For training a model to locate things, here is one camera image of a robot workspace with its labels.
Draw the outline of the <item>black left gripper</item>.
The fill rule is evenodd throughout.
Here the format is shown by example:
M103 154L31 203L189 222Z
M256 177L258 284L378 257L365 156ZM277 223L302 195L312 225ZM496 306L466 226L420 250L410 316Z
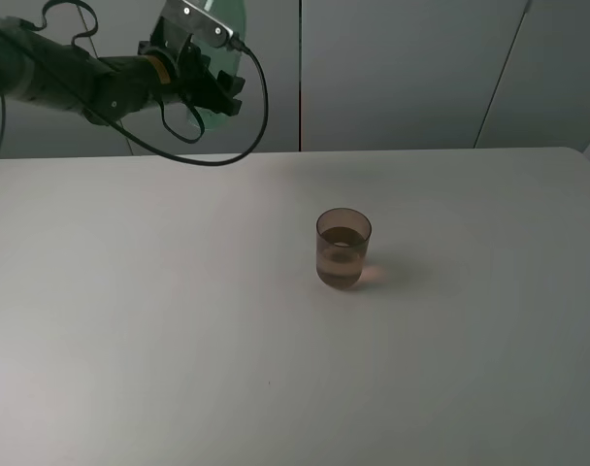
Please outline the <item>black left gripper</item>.
M231 41L236 38L234 31ZM245 80L235 71L211 71L212 59L205 52L206 48L231 51L231 41L224 48L214 49L197 36L185 33L160 13L149 39L138 45L138 55L151 62L159 83L168 87L170 93L196 108L234 117L242 106L237 96Z

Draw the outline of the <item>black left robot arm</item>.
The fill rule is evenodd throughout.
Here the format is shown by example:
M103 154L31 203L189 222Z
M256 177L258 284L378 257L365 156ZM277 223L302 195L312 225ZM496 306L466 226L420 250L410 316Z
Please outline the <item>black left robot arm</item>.
M237 68L212 70L209 55L229 50L237 32L189 1L165 2L132 56L94 57L41 30L22 18L0 18L0 93L95 125L172 103L227 117L242 106L245 81Z

